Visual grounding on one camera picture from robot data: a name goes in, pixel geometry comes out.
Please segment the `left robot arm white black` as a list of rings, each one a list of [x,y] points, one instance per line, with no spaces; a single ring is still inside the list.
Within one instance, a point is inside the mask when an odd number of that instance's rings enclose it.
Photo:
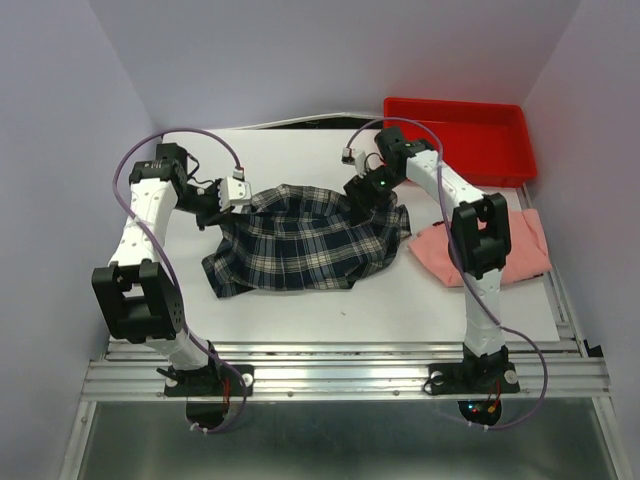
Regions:
[[[212,363],[209,344],[192,337],[175,271],[163,250],[176,210],[194,215],[199,229],[216,225],[249,199],[243,172],[203,183],[187,171],[192,155],[176,143],[159,144],[152,160],[138,161],[129,175],[130,199],[120,204],[127,220],[108,264],[91,284],[112,338],[145,345],[164,356],[173,372],[188,371],[199,393],[215,392],[223,371]]]

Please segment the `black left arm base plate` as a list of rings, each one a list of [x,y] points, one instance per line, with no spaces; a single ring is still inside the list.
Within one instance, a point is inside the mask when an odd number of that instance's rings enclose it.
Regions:
[[[243,397],[240,381],[227,367],[209,365],[179,371],[169,366],[157,368],[156,372],[165,381],[164,395],[186,399],[186,418],[200,428],[222,426],[231,411],[231,397]]]

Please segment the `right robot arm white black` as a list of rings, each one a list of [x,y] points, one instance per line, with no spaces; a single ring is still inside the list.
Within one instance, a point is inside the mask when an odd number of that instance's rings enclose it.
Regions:
[[[428,140],[408,140],[398,127],[375,136],[381,165],[369,166],[367,154],[349,140],[341,161],[355,167],[345,184],[351,222],[358,225],[373,216],[406,180],[438,202],[448,239],[448,254],[463,280],[466,332],[465,358],[460,366],[463,384],[482,390],[496,378],[494,363],[507,360],[499,313],[502,272],[511,253],[508,205],[504,196],[472,186],[444,161],[444,145],[429,128]]]

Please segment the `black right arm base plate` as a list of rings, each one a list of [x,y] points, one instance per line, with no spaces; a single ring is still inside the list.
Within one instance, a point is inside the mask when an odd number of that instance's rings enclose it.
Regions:
[[[502,397],[519,393],[520,384],[511,363],[480,369],[465,362],[435,363],[428,366],[422,391],[429,396],[459,396],[463,419],[489,429],[501,418]]]

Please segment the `navy plaid skirt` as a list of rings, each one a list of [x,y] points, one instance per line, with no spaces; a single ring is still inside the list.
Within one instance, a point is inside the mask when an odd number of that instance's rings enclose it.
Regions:
[[[251,290],[348,290],[393,263],[411,224],[395,197],[354,225],[345,195],[282,184],[256,194],[220,230],[201,265],[224,299]]]

